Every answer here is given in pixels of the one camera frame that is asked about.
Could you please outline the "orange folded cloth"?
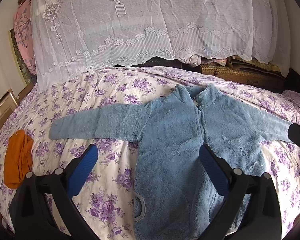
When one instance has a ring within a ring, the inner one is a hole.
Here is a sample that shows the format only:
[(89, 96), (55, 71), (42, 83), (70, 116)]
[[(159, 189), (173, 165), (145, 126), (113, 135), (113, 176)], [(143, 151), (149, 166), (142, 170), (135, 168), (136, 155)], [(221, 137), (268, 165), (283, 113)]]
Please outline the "orange folded cloth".
[(33, 139), (22, 129), (9, 138), (4, 163), (4, 184), (9, 189), (17, 189), (32, 171), (32, 146)]

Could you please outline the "pink white folded bedding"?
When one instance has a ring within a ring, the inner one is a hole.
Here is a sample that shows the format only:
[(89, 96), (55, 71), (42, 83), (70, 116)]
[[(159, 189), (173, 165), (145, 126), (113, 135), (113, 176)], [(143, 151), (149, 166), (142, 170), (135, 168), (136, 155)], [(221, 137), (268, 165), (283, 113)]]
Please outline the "pink white folded bedding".
[(179, 61), (181, 61), (184, 64), (188, 64), (191, 67), (197, 67), (201, 64), (211, 64), (211, 65), (220, 65), (225, 66), (227, 64), (228, 59), (207, 59), (205, 57), (201, 57), (197, 54), (191, 55), (189, 57), (181, 58)]

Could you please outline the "purple floral bed quilt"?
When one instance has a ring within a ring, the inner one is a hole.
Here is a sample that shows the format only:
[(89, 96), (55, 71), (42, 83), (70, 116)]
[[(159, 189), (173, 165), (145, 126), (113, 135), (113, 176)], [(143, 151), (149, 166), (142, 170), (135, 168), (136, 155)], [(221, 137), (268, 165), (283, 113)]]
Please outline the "purple floral bed quilt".
[(196, 239), (225, 198), (205, 171), (203, 144), (233, 168), (271, 175), (282, 232), (300, 213), (300, 100), (172, 68), (85, 72), (30, 92), (0, 130), (0, 212), (8, 225), (16, 191), (6, 183), (8, 143), (28, 135), (34, 174), (52, 174), (89, 145), (98, 160), (75, 207), (100, 239)]

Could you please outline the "black dark clothing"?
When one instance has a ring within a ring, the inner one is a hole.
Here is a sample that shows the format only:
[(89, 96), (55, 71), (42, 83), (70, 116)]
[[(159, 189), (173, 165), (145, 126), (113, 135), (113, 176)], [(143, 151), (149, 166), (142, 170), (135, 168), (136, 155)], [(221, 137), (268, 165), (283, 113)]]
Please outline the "black dark clothing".
[(135, 64), (132, 67), (173, 67), (173, 68), (182, 68), (183, 63), (179, 60), (166, 60), (160, 57), (153, 57), (146, 61), (145, 63)]

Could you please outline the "white lace cover cloth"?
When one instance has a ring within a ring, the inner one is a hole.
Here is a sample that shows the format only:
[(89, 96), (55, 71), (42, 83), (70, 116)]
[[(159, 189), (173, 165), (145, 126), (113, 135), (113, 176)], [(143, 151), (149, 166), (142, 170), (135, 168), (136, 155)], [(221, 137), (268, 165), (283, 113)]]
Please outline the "white lace cover cloth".
[(31, 0), (41, 90), (77, 74), (153, 57), (192, 56), (290, 68), (284, 0)]

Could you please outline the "pink floral pillow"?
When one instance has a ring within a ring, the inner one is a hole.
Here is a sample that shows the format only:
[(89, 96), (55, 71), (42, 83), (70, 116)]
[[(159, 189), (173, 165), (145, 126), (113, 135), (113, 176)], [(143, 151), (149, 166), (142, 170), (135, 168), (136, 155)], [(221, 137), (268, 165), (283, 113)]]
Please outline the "pink floral pillow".
[(32, 75), (36, 75), (36, 63), (33, 51), (31, 0), (25, 0), (18, 5), (13, 16), (13, 29), (15, 40), (23, 61)]

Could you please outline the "blue fleece baby onesie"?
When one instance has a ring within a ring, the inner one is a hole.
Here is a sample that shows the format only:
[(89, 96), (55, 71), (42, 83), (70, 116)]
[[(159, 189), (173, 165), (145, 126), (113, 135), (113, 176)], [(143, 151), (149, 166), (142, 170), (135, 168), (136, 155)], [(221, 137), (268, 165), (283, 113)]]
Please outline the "blue fleece baby onesie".
[(215, 86), (177, 85), (145, 104), (114, 104), (55, 120), (49, 137), (134, 142), (136, 239), (196, 239), (223, 203), (203, 165), (203, 144), (233, 168), (266, 171), (263, 141), (288, 141), (290, 122)]

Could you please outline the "woven brown bamboo mat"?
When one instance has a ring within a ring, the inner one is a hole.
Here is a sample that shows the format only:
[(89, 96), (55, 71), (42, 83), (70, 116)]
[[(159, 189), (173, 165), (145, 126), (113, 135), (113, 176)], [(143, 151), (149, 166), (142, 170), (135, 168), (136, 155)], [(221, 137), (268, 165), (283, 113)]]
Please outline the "woven brown bamboo mat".
[(201, 64), (201, 72), (226, 81), (251, 85), (280, 93), (284, 89), (285, 78), (279, 67), (272, 63), (260, 63), (257, 59), (245, 61), (239, 56), (227, 58), (225, 66)]

